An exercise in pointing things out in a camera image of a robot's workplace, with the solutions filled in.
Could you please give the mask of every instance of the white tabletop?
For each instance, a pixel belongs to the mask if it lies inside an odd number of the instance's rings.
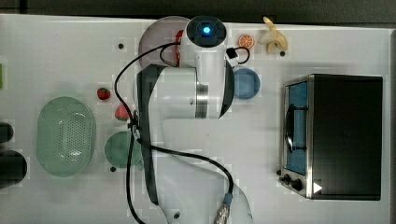
[[[97,100],[96,90],[112,90],[115,75],[137,53],[140,36],[154,21],[0,15],[0,120],[15,131],[5,148],[18,150],[28,173],[18,185],[0,190],[0,223],[133,223],[128,217],[125,171],[109,172],[107,138],[126,129],[114,118],[119,102]],[[241,34],[256,39],[264,24],[227,23],[229,43]],[[204,148],[220,157],[246,193],[255,223],[389,223],[390,33],[386,29],[279,25],[288,38],[285,57],[256,45],[247,66],[261,78],[251,100],[233,101],[220,120],[167,120],[172,148]],[[124,49],[118,49],[119,43]],[[132,104],[131,67],[120,84]],[[312,73],[375,75],[384,78],[382,191],[379,202],[308,201],[277,182],[280,141],[280,88],[286,80]],[[86,169],[72,178],[46,173],[35,156],[37,118],[50,99],[78,95],[96,119],[95,151]],[[142,172],[134,171],[133,197],[149,223],[166,223],[149,203]]]

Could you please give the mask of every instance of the green colander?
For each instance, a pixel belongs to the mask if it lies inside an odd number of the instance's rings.
[[[90,109],[72,97],[59,97],[40,112],[36,155],[51,175],[67,177],[82,171],[93,151]]]

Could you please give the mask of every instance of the blue plate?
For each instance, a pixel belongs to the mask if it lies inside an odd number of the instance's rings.
[[[259,76],[253,70],[241,68],[233,73],[234,76],[234,93],[239,99],[247,100],[259,92],[261,83]]]

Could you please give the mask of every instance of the toaster oven door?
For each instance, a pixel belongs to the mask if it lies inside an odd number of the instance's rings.
[[[290,85],[285,93],[285,168],[299,175],[305,175],[308,84],[305,81]]]

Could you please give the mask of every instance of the cable connector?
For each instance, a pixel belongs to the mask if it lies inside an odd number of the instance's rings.
[[[228,48],[225,50],[226,52],[226,58],[228,63],[230,64],[231,67],[235,67],[238,65],[238,54],[236,53],[236,50],[234,48]]]
[[[132,134],[134,135],[134,139],[140,138],[140,132],[137,130],[136,125],[132,126]]]
[[[230,216],[231,202],[233,201],[233,195],[226,193],[223,203],[218,210],[218,215],[215,217],[214,224],[227,224],[228,217]]]

